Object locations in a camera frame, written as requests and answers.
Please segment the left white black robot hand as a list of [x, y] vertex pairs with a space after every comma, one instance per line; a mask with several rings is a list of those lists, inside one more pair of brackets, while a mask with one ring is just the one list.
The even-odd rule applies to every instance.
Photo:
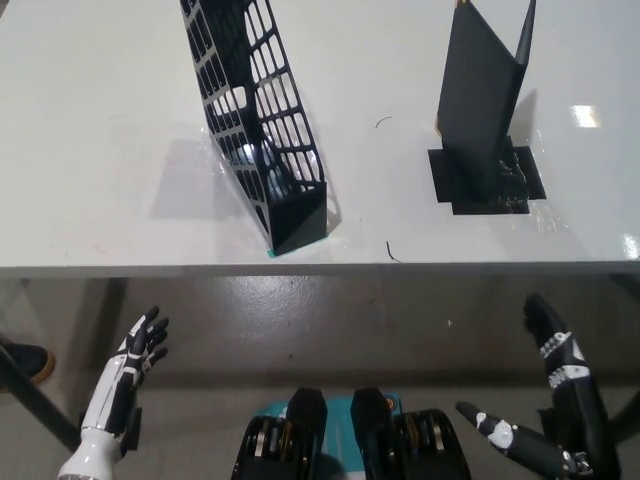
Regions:
[[121, 440], [136, 406], [137, 393], [146, 375], [163, 359], [169, 319], [157, 319], [153, 306], [131, 327], [108, 359], [84, 415], [81, 431], [99, 430]]

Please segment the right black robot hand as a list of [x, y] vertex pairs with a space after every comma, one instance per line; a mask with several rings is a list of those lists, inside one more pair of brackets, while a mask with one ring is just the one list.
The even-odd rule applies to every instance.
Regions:
[[495, 450], [544, 479], [619, 479], [613, 430], [576, 336], [538, 294], [526, 298], [523, 311], [551, 388], [552, 406], [539, 411], [543, 431], [466, 401], [456, 410]]

